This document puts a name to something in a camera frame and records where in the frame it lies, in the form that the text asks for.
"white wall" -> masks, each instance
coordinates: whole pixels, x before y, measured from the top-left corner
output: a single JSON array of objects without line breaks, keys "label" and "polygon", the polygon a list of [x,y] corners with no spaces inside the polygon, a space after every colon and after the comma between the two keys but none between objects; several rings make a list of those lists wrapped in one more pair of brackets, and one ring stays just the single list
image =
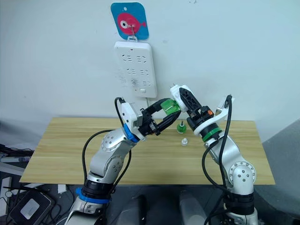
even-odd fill
[{"label": "white wall", "polygon": [[[121,40],[100,0],[1,0],[0,143],[35,147],[53,116],[116,117],[132,97],[117,66]],[[236,97],[234,120],[262,141],[299,118],[297,0],[151,0],[146,10],[158,85],[187,84],[203,105]]]}]

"power strip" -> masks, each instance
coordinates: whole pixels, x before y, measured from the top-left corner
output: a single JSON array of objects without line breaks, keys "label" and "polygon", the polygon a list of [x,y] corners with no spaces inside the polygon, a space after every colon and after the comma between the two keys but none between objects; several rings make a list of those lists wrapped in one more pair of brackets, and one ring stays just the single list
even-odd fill
[{"label": "power strip", "polygon": [[155,98],[157,87],[151,46],[147,43],[117,41],[114,49],[133,94]]}]

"wooden table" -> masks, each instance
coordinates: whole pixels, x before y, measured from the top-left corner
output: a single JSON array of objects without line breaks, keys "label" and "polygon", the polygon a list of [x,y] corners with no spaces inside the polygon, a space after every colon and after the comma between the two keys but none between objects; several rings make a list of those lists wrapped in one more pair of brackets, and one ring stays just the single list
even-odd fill
[{"label": "wooden table", "polygon": [[[120,184],[209,184],[201,167],[205,150],[202,140],[189,128],[185,134],[178,134],[178,123],[175,122],[159,136],[149,135],[147,141],[140,141],[132,149],[130,167]],[[53,118],[21,182],[82,184],[81,153],[86,140],[97,131],[118,127],[118,119]],[[255,184],[275,184],[255,123],[232,121],[229,135],[240,147],[243,157],[255,166]],[[87,169],[103,136],[95,137],[87,148]],[[188,139],[185,147],[181,145],[184,137]],[[206,165],[211,177],[220,183],[219,167],[209,155]]]}]

